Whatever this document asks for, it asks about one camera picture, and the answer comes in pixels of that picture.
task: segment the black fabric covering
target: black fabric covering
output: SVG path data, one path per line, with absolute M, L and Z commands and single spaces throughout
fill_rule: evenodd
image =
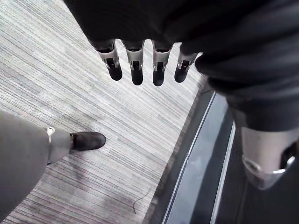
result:
M 183 42 L 238 126 L 299 126 L 299 1 L 65 0 L 87 38 Z

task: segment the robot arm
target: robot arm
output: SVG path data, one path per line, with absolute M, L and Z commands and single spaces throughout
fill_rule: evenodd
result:
M 292 163 L 296 150 L 291 146 L 299 137 L 297 1 L 64 1 L 114 80 L 121 78 L 115 45 L 101 52 L 103 46 L 94 43 L 121 39 L 136 85 L 142 83 L 143 40 L 153 41 L 156 86 L 163 83 L 173 43 L 182 42 L 177 82 L 202 52 L 196 68 L 226 96 L 242 130 L 243 162 L 255 186 L 272 186 Z

